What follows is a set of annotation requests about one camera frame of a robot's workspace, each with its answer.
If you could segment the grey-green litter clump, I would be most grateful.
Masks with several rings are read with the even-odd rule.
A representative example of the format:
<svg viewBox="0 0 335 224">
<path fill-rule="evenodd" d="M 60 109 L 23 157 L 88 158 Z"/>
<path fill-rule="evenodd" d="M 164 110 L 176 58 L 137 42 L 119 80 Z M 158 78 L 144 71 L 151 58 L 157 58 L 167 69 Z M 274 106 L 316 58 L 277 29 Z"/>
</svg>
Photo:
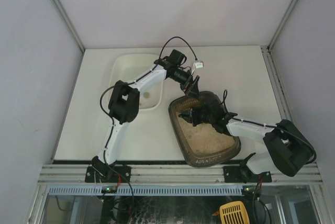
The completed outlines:
<svg viewBox="0 0 335 224">
<path fill-rule="evenodd" d="M 149 92 L 144 92 L 143 96 L 144 96 L 144 98 L 148 98 L 148 97 L 150 97 L 150 93 Z"/>
</svg>

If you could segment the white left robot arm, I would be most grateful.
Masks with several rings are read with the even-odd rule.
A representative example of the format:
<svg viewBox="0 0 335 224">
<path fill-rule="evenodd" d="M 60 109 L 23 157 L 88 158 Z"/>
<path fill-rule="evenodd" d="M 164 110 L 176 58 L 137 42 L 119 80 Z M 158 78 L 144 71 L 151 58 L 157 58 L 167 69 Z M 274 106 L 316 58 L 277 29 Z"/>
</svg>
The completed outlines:
<svg viewBox="0 0 335 224">
<path fill-rule="evenodd" d="M 111 125 L 110 133 L 99 154 L 92 159 L 92 167 L 99 175 L 108 178 L 114 174 L 111 165 L 117 160 L 122 135 L 138 115 L 140 96 L 144 92 L 165 79 L 172 79 L 179 83 L 185 95 L 199 98 L 199 76 L 194 76 L 194 72 L 203 68 L 204 63 L 197 58 L 193 49 L 191 52 L 195 61 L 188 71 L 182 66 L 187 60 L 185 54 L 174 49 L 170 55 L 162 57 L 163 52 L 160 52 L 153 66 L 139 77 L 128 82 L 119 80 L 102 93 L 99 105 L 110 118 Z"/>
</svg>

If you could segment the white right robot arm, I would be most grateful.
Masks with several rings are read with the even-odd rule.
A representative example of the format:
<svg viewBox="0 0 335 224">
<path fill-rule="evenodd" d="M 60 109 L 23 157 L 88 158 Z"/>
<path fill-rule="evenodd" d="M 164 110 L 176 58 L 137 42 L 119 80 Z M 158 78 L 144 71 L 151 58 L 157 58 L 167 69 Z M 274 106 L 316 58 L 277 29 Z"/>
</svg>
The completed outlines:
<svg viewBox="0 0 335 224">
<path fill-rule="evenodd" d="M 220 134 L 264 143 L 266 152 L 253 152 L 241 163 L 244 175 L 247 172 L 259 175 L 276 169 L 293 177 L 317 157 L 314 147 L 290 120 L 268 124 L 244 119 L 230 112 L 226 101 L 217 97 L 202 97 L 198 106 L 180 112 L 179 117 L 194 127 L 209 124 Z"/>
</svg>

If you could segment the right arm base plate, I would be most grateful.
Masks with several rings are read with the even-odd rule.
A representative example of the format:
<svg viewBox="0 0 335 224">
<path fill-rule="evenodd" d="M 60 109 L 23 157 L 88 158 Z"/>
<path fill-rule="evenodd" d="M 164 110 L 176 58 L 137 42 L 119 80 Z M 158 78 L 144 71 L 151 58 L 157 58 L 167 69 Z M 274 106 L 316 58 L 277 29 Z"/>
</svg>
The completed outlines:
<svg viewBox="0 0 335 224">
<path fill-rule="evenodd" d="M 254 174 L 247 167 L 224 166 L 223 175 L 226 183 L 257 183 L 259 181 L 264 183 L 272 182 L 270 172 Z"/>
</svg>

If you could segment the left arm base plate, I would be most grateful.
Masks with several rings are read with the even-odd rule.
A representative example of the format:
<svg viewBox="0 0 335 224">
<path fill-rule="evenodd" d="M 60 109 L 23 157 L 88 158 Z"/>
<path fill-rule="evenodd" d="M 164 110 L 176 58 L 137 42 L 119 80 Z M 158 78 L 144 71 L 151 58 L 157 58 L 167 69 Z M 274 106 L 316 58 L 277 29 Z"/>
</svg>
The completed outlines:
<svg viewBox="0 0 335 224">
<path fill-rule="evenodd" d="M 84 181 L 86 183 L 126 183 L 130 177 L 130 166 L 115 166 L 113 170 L 105 166 L 102 171 L 99 171 L 93 166 L 89 166 L 86 170 Z"/>
</svg>

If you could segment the brown litter box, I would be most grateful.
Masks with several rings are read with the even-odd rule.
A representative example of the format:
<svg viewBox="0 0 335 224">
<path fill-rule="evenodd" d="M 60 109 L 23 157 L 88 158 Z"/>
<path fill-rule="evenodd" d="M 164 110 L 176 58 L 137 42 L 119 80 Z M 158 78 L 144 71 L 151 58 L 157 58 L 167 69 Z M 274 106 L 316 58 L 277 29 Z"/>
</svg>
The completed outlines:
<svg viewBox="0 0 335 224">
<path fill-rule="evenodd" d="M 186 163 L 192 167 L 211 167 L 236 157 L 241 150 L 238 137 L 220 134 L 210 124 L 194 127 L 179 117 L 182 111 L 199 105 L 198 100 L 182 96 L 168 107 L 172 128 Z"/>
</svg>

